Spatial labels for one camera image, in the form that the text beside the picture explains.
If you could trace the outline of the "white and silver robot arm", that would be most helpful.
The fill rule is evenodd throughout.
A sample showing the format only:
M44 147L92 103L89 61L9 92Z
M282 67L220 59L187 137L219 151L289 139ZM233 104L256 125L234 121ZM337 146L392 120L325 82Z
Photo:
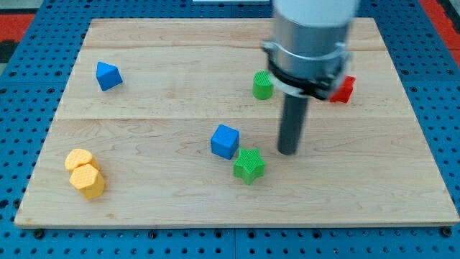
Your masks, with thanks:
M262 44L270 81L285 97L277 139L283 155L298 150L309 98L327 100L344 82L349 28L359 0L278 0Z

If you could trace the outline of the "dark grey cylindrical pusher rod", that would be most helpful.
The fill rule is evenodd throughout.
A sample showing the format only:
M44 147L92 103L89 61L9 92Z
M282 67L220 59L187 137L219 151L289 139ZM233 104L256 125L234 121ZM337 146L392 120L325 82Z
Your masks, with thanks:
M307 108L308 99L285 94L277 140L277 149L283 155L296 154Z

